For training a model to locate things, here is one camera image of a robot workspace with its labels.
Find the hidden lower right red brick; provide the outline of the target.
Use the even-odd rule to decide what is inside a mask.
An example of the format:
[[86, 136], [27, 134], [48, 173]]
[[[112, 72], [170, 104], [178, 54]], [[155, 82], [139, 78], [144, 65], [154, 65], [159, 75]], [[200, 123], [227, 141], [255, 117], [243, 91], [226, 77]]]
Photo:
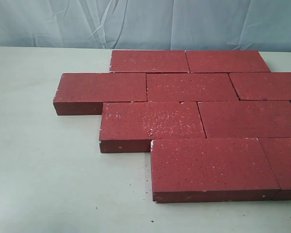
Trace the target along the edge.
[[207, 138], [291, 137], [291, 103], [281, 101], [199, 102]]

